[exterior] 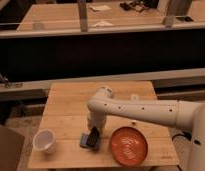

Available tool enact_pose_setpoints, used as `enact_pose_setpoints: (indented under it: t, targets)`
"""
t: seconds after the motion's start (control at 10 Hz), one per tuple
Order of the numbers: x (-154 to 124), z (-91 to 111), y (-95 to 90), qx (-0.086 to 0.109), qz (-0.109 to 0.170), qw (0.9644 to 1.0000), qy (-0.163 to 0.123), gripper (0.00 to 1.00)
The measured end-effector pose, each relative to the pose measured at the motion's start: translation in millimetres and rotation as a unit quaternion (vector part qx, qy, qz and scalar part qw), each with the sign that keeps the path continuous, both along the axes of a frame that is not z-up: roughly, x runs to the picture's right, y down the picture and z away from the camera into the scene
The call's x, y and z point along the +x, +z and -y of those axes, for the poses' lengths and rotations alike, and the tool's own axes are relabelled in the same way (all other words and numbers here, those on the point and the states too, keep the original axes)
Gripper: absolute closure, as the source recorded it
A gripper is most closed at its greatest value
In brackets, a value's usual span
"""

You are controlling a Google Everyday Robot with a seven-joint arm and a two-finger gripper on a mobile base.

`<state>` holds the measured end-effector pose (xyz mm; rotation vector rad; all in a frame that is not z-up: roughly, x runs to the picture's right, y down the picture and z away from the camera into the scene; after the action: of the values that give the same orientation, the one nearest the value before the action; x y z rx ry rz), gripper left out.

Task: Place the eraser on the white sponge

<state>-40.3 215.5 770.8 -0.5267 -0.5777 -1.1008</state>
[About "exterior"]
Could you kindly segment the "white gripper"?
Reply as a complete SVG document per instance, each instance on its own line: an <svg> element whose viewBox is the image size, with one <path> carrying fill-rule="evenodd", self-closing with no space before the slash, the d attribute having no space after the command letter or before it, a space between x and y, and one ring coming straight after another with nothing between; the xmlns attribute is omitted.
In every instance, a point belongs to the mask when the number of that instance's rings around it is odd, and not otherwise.
<svg viewBox="0 0 205 171"><path fill-rule="evenodd" d="M91 130L88 135L86 145L89 147L95 147L100 133L103 133L106 124L106 115L102 113L89 112L87 114L87 126Z"/></svg>

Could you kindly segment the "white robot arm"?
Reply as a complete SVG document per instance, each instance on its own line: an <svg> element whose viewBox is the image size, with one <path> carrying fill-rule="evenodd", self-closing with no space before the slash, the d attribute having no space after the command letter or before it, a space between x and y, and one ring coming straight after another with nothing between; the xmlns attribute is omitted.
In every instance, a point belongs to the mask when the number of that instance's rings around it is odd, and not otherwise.
<svg viewBox="0 0 205 171"><path fill-rule="evenodd" d="M88 125L101 130L106 117L117 116L190 132L187 171L205 171L205 103L180 100L122 100L109 87L99 88L87 101Z"/></svg>

